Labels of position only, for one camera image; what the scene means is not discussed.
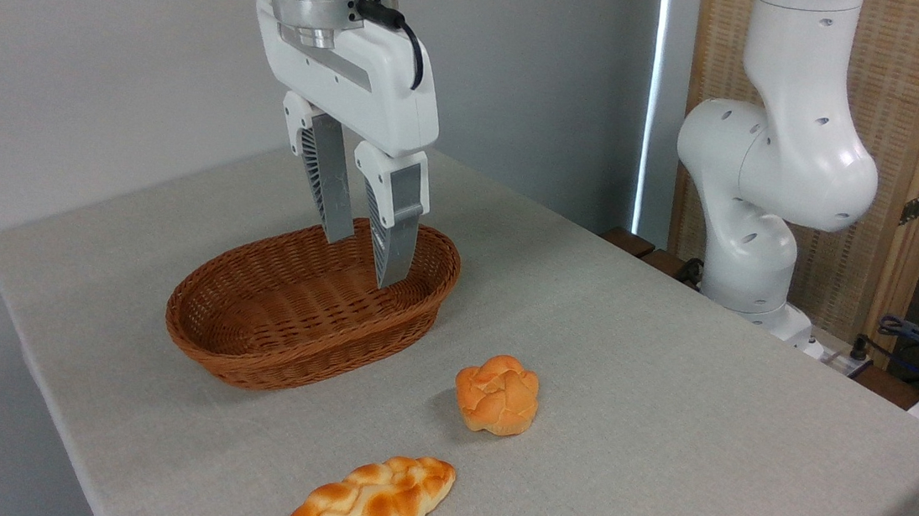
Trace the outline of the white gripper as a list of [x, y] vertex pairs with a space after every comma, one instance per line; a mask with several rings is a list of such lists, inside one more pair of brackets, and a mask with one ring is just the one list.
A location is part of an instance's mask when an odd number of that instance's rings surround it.
[[405, 30], [398, 1], [255, 3], [269, 68], [290, 89], [283, 107], [291, 150], [304, 161], [329, 243], [354, 233], [342, 126], [367, 141], [354, 159], [366, 180], [380, 289], [410, 271], [420, 217], [430, 211], [420, 150], [440, 134], [428, 53]]

